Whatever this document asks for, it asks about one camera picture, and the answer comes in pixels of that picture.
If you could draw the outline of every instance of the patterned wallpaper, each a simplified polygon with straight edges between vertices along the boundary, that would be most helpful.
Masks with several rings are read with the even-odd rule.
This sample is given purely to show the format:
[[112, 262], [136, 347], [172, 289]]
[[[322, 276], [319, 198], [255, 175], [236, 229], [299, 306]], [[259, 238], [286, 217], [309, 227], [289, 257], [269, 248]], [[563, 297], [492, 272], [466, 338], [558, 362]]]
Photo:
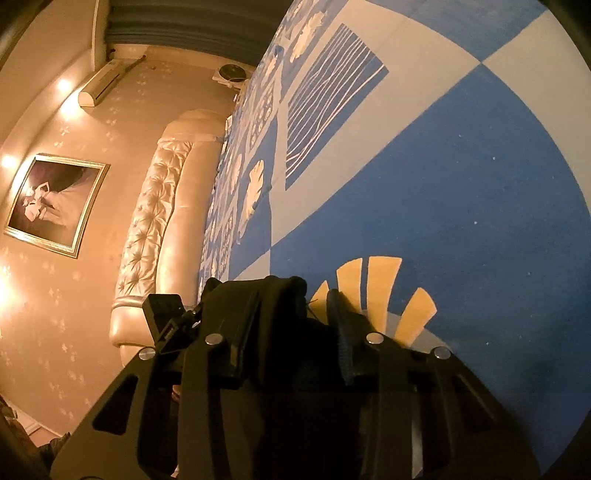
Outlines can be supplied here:
[[190, 109], [231, 112], [233, 93], [212, 73], [145, 61], [94, 110], [67, 100], [31, 147], [111, 164], [77, 260], [0, 237], [0, 390], [57, 432], [121, 369], [109, 321], [132, 211], [166, 125]]

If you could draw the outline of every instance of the bed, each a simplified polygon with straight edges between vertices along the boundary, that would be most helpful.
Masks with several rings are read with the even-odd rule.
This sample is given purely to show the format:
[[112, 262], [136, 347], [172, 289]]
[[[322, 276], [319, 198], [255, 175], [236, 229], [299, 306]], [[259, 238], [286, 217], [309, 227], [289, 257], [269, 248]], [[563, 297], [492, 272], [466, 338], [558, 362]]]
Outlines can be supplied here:
[[591, 407], [591, 72], [535, 0], [301, 0], [228, 122], [200, 267], [447, 345], [543, 470]]
[[222, 148], [224, 115], [189, 110], [170, 122], [131, 218], [115, 284], [109, 339], [123, 365], [153, 346], [142, 304], [151, 293], [178, 294], [196, 304], [199, 257], [187, 250], [203, 241], [208, 195]]

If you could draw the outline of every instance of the painting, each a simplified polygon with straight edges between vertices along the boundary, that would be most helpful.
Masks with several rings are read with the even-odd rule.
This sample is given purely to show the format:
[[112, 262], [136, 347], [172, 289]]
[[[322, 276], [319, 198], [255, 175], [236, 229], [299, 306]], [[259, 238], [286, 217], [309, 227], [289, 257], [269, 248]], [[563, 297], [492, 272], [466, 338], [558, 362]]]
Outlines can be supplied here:
[[7, 235], [77, 258], [109, 165], [36, 155], [12, 205]]

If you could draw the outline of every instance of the wall light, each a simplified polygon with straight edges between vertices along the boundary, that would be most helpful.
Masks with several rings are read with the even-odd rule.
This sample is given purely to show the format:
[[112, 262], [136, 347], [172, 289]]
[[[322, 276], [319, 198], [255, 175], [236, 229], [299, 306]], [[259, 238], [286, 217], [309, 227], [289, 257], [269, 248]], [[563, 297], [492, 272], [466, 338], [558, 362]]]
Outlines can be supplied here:
[[61, 104], [60, 113], [65, 120], [73, 120], [83, 113], [82, 108], [78, 105], [78, 90], [72, 92]]
[[18, 160], [16, 157], [12, 155], [4, 155], [2, 157], [2, 167], [3, 168], [16, 168], [18, 165]]
[[57, 82], [57, 89], [60, 92], [71, 92], [72, 91], [72, 83], [68, 82], [67, 80], [61, 79], [59, 82]]

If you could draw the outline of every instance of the blue blanket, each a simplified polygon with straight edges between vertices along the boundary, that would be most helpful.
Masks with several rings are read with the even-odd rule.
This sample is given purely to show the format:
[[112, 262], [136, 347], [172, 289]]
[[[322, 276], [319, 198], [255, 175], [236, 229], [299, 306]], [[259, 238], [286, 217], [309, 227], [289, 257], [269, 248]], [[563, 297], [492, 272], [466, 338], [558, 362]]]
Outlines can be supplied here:
[[591, 407], [589, 122], [536, 0], [297, 0], [232, 117], [200, 281], [299, 275], [320, 320], [339, 287], [449, 346], [545, 469]]

